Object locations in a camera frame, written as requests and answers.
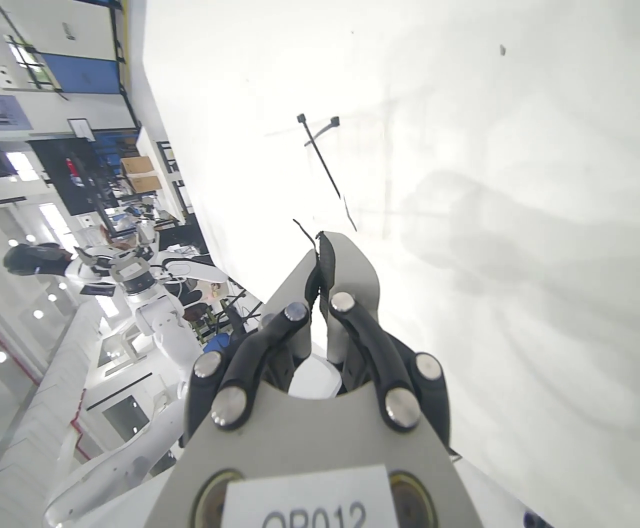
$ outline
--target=black screen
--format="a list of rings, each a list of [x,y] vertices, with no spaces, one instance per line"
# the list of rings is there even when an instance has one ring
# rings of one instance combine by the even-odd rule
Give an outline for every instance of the black screen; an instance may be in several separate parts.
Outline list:
[[[51,183],[72,216],[95,211],[92,193],[100,193],[103,207],[118,207],[118,200],[110,192],[105,169],[86,138],[29,141]],[[83,181],[75,178],[67,160],[71,160],[80,175],[93,183],[91,192]]]
[[[80,290],[80,295],[103,295],[105,297],[113,297],[116,291],[115,286],[98,286],[87,284]]]

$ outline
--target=metal screw head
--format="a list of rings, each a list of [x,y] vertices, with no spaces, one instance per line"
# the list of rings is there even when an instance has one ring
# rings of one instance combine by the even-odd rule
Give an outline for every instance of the metal screw head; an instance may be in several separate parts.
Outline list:
[[[193,373],[199,378],[208,378],[216,373],[220,363],[222,363],[220,352],[207,352],[196,359],[193,365]]]
[[[405,429],[415,427],[422,411],[420,404],[410,390],[392,388],[385,396],[385,409],[394,423]]]
[[[284,315],[290,321],[302,321],[307,316],[307,307],[302,303],[291,303],[284,309]]]
[[[331,306],[341,313],[346,313],[351,310],[356,304],[356,301],[346,291],[341,291],[331,297]]]
[[[225,387],[213,400],[211,418],[215,425],[223,427],[235,423],[246,408],[246,392],[240,387]]]
[[[416,354],[415,365],[425,380],[436,381],[442,377],[442,366],[440,366],[440,362],[431,354]]]
[[[267,326],[275,316],[276,314],[264,314],[260,319],[260,324],[258,325],[260,326],[260,329],[263,329],[265,326]]]

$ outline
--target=cardboard box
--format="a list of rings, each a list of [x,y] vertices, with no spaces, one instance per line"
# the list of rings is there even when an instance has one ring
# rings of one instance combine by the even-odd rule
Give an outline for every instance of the cardboard box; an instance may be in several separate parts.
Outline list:
[[[123,175],[131,177],[136,174],[152,172],[154,166],[151,165],[149,156],[138,156],[120,158],[120,168]]]
[[[132,176],[129,175],[133,190],[137,193],[148,193],[149,191],[157,191],[162,188],[160,180],[155,175]]]

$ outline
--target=blue wall panel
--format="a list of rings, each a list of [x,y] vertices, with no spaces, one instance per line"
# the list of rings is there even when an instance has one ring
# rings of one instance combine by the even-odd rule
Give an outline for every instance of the blue wall panel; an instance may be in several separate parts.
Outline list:
[[[42,58],[63,92],[120,93],[116,61],[49,53],[42,53]]]

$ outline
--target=black cable tie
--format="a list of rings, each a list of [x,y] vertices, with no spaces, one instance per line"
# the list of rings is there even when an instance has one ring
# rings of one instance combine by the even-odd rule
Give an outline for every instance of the black cable tie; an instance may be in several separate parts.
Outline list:
[[[302,126],[304,126],[305,131],[307,132],[307,136],[309,136],[309,140],[311,141],[311,144],[314,146],[314,150],[316,151],[316,154],[318,155],[318,158],[320,158],[320,163],[322,163],[322,166],[324,167],[324,171],[326,172],[326,175],[329,176],[329,179],[331,180],[331,184],[333,185],[333,188],[335,189],[335,192],[338,194],[338,198],[342,198],[341,195],[340,195],[340,191],[338,190],[338,186],[333,181],[333,177],[331,176],[331,173],[329,172],[329,168],[327,167],[326,163],[324,162],[324,158],[322,157],[322,154],[320,154],[320,150],[318,149],[318,146],[316,145],[316,140],[314,139],[313,135],[311,135],[311,131],[309,130],[309,127],[307,125],[307,118],[305,117],[304,114],[300,114],[298,116],[298,123],[302,123]]]
[[[336,128],[336,127],[339,127],[339,126],[340,126],[340,118],[338,116],[332,117],[330,123],[327,126],[322,127],[319,132],[314,134],[314,139],[315,140],[318,139],[327,130],[331,130],[332,128]],[[305,143],[305,147],[308,147],[309,145],[311,145],[311,141],[308,141],[308,142]]]
[[[306,237],[311,240],[311,243],[314,245],[314,249],[316,249],[316,241],[311,238],[311,235],[307,232],[307,230],[302,227],[302,224],[298,222],[298,220],[296,220],[295,218],[292,218],[292,220],[298,225],[298,227],[306,235]]]

